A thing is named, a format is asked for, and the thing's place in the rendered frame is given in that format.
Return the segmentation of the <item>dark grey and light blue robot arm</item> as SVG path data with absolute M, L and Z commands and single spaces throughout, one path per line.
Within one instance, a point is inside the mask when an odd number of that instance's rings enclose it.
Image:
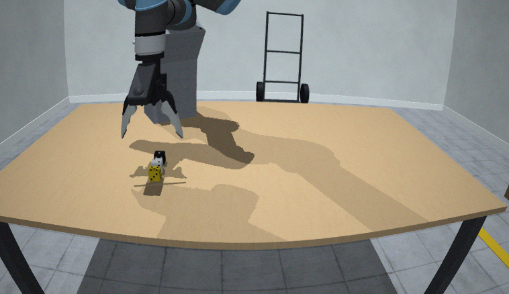
M 215 13 L 228 15 L 241 0 L 118 0 L 135 14 L 135 44 L 137 55 L 159 54 L 165 50 L 166 29 L 188 30 L 195 25 L 196 4 Z M 163 34 L 163 35 L 161 35 Z M 146 36 L 147 38 L 144 38 Z M 129 93 L 128 104 L 148 105 L 157 72 L 155 62 L 137 66 Z

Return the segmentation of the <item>yellow die with black pips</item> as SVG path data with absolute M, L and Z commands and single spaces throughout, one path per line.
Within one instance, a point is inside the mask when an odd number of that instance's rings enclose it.
M 149 181 L 160 182 L 162 177 L 160 166 L 150 166 L 148 170 Z

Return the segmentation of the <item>grey die with black pips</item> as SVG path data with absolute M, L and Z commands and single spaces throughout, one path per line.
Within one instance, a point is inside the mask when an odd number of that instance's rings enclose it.
M 153 158 L 151 161 L 151 166 L 160 166 L 161 173 L 163 172 L 163 159 L 162 158 Z

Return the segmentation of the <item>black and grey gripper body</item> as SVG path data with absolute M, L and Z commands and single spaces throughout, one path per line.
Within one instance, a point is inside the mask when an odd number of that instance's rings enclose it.
M 151 55 L 137 55 L 137 54 L 135 54 L 136 61 L 142 61 L 142 63 L 156 62 L 156 66 L 157 66 L 157 72 L 156 72 L 156 76 L 155 76 L 156 78 L 154 79 L 154 84 L 152 87 L 152 92 L 151 92 L 150 100 L 149 100 L 149 103 L 151 103 L 153 106 L 155 106 L 156 103 L 159 102 L 162 97 L 161 88 L 163 87 L 163 85 L 165 86 L 165 89 L 167 89 L 167 74 L 160 73 L 160 59 L 157 59 L 157 58 L 164 58 L 164 51 L 159 54 L 151 54 Z

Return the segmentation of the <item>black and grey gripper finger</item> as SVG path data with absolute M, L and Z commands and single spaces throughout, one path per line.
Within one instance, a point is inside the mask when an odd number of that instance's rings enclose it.
M 128 95 L 127 95 L 127 97 L 128 97 Z M 124 101 L 124 107 L 123 107 L 123 113 L 122 113 L 122 129 L 121 129 L 122 139 L 127 131 L 127 125 L 130 123 L 131 116 L 134 115 L 137 110 L 137 105 L 133 105 L 133 106 L 128 105 L 127 97 Z
M 181 122 L 179 119 L 179 115 L 177 113 L 175 107 L 175 101 L 170 91 L 165 89 L 165 86 L 161 88 L 162 91 L 162 107 L 161 111 L 167 115 L 171 121 L 171 124 L 175 127 L 176 133 L 183 138 L 183 130 L 181 127 Z

